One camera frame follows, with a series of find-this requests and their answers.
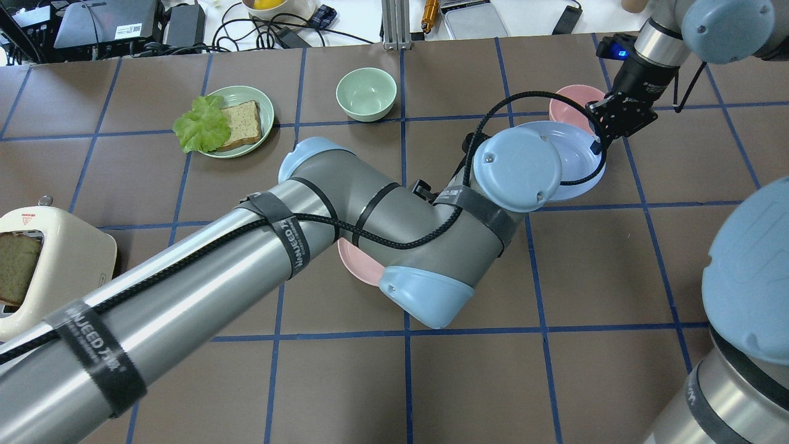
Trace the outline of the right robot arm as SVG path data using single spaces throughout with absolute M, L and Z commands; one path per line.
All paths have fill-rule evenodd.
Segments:
M 542 277 L 565 443 L 787 442 L 787 63 L 707 70 L 718 109 L 624 142 L 640 207 Z

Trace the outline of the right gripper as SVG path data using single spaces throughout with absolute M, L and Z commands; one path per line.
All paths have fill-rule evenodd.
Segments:
M 607 36 L 595 51 L 601 59 L 623 64 L 603 99 L 586 104 L 586 112 L 592 116 L 589 123 L 600 138 L 590 146 L 594 155 L 602 155 L 615 139 L 629 137 L 653 123 L 658 118 L 654 103 L 679 72 L 678 67 L 662 67 L 642 57 L 635 49 L 636 39 L 629 34 Z

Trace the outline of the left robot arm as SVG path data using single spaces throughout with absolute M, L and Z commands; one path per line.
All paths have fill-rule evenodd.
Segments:
M 525 126 L 467 161 L 429 203 L 327 138 L 298 143 L 270 191 L 2 346 L 2 442 L 82 441 L 341 238 L 384 266 L 391 301 L 446 327 L 563 169 Z

